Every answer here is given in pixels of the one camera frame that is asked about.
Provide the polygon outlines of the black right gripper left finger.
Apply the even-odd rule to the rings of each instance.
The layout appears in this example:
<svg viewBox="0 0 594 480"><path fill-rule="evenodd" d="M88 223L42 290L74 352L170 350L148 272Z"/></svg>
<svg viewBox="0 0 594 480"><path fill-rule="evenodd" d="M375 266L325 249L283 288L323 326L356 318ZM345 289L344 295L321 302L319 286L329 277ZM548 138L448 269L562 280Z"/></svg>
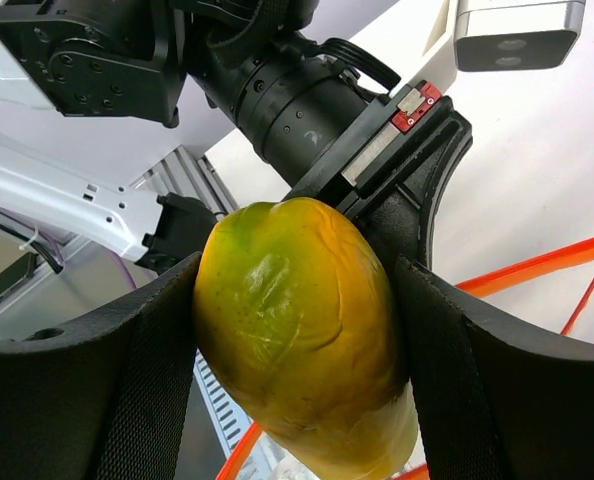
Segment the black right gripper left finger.
<svg viewBox="0 0 594 480"><path fill-rule="evenodd" d="M171 479L196 345L191 255L150 284L0 341L0 479Z"/></svg>

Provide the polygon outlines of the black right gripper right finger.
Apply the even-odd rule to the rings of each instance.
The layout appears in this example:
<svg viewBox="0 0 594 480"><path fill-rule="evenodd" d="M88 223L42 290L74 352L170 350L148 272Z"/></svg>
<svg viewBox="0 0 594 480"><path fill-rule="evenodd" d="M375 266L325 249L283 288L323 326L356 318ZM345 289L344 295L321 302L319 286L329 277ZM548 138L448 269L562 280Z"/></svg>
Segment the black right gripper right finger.
<svg viewBox="0 0 594 480"><path fill-rule="evenodd" d="M594 479L594 345L394 268L433 479Z"/></svg>

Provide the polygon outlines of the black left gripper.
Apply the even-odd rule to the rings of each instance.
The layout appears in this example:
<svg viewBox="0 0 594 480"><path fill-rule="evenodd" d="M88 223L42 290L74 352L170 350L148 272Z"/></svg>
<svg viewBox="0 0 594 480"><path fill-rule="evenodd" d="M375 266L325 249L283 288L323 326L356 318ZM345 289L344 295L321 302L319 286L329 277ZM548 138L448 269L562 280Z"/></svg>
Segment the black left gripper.
<svg viewBox="0 0 594 480"><path fill-rule="evenodd" d="M384 265L432 265L442 195L472 145L472 125L432 83L373 100L288 193L344 214Z"/></svg>

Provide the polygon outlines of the clear orange zip bag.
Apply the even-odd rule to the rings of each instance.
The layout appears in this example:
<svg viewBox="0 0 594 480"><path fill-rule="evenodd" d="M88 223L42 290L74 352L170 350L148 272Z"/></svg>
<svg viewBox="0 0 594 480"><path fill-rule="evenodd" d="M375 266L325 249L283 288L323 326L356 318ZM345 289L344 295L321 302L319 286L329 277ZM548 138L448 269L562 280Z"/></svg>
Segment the clear orange zip bag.
<svg viewBox="0 0 594 480"><path fill-rule="evenodd" d="M483 298L555 271L591 261L594 261L594 237L460 282L455 287L475 297ZM593 292L594 277L560 335L566 336L571 332ZM253 422L230 453L215 479L236 479L262 433L261 427ZM424 464L410 472L397 474L392 479L430 479L430 477L428 468Z"/></svg>

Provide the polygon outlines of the yellow green mango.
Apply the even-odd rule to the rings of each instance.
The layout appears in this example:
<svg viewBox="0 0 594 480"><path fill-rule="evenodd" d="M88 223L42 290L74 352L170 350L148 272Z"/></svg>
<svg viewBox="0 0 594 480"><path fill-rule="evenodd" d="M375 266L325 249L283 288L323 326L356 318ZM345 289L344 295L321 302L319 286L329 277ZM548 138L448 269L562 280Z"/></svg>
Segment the yellow green mango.
<svg viewBox="0 0 594 480"><path fill-rule="evenodd" d="M193 290L198 348L231 398L322 479L384 479L417 439L388 277L358 229L310 198L217 223Z"/></svg>

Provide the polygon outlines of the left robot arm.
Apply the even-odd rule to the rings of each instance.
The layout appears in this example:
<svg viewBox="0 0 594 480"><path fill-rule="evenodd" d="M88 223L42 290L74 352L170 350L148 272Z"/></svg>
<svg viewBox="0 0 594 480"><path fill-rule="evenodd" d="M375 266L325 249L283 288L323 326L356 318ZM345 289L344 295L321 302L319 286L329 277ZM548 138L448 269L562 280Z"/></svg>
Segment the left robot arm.
<svg viewBox="0 0 594 480"><path fill-rule="evenodd" d="M313 1L3 1L0 99L174 128L187 79L289 185L353 221L383 262L432 262L443 191L472 143L446 89L457 5L400 75L302 29Z"/></svg>

